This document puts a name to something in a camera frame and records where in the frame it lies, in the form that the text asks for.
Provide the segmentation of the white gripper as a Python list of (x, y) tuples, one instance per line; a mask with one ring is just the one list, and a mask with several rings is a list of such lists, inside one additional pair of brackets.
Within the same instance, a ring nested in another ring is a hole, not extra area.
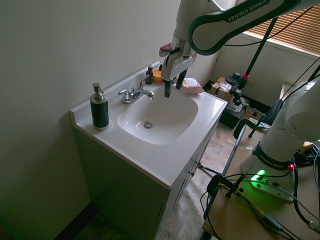
[(194, 52), (189, 57), (184, 57), (180, 53), (174, 53), (168, 56), (162, 66), (161, 77), (164, 79), (164, 96), (169, 98), (171, 95), (173, 78), (178, 76), (176, 82), (176, 89), (180, 89), (187, 74), (187, 69), (193, 65), (196, 60), (196, 53)]

